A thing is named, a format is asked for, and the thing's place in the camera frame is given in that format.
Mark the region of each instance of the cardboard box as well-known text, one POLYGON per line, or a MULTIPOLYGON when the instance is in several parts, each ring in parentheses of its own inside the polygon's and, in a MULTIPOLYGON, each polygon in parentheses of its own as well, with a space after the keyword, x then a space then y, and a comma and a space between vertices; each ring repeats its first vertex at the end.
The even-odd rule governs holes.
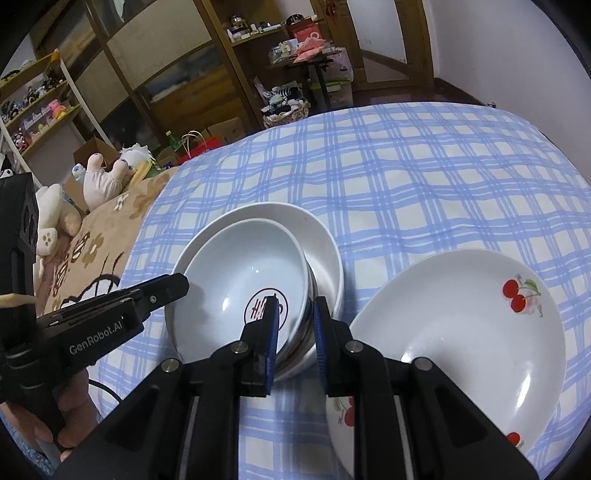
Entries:
POLYGON ((62 188, 64 190, 64 193, 66 195, 68 195, 68 197, 70 197, 72 199, 72 201, 74 201, 74 204, 83 213, 88 212, 89 209, 88 209, 88 205, 86 204, 86 202, 84 200, 84 191, 83 191, 82 184, 77 182, 71 173, 62 188))
POLYGON ((178 166, 178 158, 179 155, 175 153, 172 147, 166 147, 156 157, 156 163, 160 168, 164 168, 164 166, 168 163, 171 163, 176 167, 178 166))
MULTIPOLYGON (((237 116, 207 127, 207 131, 210 136, 218 137, 225 145, 237 142, 246 136, 242 128, 242 122, 237 116)), ((202 132, 202 135, 207 138, 205 132, 202 132)))
POLYGON ((115 160, 121 156, 121 153, 119 153, 110 145, 107 145, 102 140, 99 140, 98 138, 91 138, 88 142, 86 142, 74 152, 74 165, 79 163, 84 168, 86 168, 88 165, 88 158, 94 153, 100 153, 103 155, 105 158, 106 171, 110 171, 113 163, 115 163, 115 160))

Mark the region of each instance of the cable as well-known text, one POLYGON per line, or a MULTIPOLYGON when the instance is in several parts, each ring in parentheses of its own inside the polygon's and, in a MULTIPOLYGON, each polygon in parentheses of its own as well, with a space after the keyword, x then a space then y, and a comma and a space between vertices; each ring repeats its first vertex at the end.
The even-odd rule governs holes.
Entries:
POLYGON ((109 395, 111 395, 111 397, 113 397, 117 401, 117 403, 121 403, 123 401, 121 400, 121 397, 117 395, 114 391, 112 391, 109 387, 103 385, 100 382, 97 382, 96 380, 92 380, 91 378, 89 378, 88 384, 92 385, 93 387, 100 388, 101 390, 105 390, 109 395))

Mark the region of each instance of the white plush toy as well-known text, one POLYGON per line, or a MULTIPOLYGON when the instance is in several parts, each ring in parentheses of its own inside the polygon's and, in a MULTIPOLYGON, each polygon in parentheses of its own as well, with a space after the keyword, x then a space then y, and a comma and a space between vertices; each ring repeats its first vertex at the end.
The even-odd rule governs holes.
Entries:
POLYGON ((150 162, 153 157, 148 147, 140 147, 139 143, 136 143, 129 148, 123 148, 120 159, 125 160, 129 168, 138 171, 144 162, 150 162))
POLYGON ((39 207, 39 221, 37 262, 33 268, 33 284, 34 291, 37 292, 43 278, 44 265, 57 251, 58 229, 69 236, 76 236, 80 231, 82 218, 76 207, 64 200, 61 185, 57 183, 40 188, 35 196, 39 207))
POLYGON ((79 181, 82 185, 84 185, 84 177, 86 176, 86 169, 79 163, 74 165, 72 168, 72 176, 74 180, 79 181))
POLYGON ((117 197, 123 190, 123 180, 130 172, 127 162, 116 160, 110 172, 103 170, 103 155, 92 154, 88 158, 84 176, 84 200, 92 212, 103 203, 117 197))

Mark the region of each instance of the human hand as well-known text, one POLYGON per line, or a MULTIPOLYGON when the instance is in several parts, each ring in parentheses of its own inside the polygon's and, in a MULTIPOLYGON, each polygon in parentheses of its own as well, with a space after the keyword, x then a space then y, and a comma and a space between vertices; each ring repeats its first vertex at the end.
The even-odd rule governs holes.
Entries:
MULTIPOLYGON (((97 409, 88 395, 88 371, 74 375, 63 387, 57 399, 57 407, 66 421, 65 428, 58 434, 57 441, 67 449, 74 448, 84 440, 97 425, 97 409)), ((10 424, 18 430, 22 438, 35 449, 37 440, 52 442, 50 429, 36 415, 12 402, 0 405, 10 424)), ((69 451, 61 454, 65 460, 69 451)))

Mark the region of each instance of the blue plaid tablecloth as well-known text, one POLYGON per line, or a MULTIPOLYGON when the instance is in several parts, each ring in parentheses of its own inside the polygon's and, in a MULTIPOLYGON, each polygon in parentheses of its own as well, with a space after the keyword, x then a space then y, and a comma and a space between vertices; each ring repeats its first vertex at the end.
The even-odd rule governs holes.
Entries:
MULTIPOLYGON (((273 128, 185 163, 144 220, 122 278, 169 273, 209 222, 265 200, 300 205, 332 232, 343 258, 342 320, 413 262, 486 248, 529 265, 563 320, 567 369, 550 424, 527 453, 541 477, 591 412, 591 189, 527 121, 452 103, 341 110, 273 128)), ((98 380, 129 393, 171 353, 164 312, 101 360, 98 380)), ((114 407, 108 395, 100 408, 114 407)), ((347 478, 332 451, 324 395, 311 369, 244 400, 240 477, 347 478)))

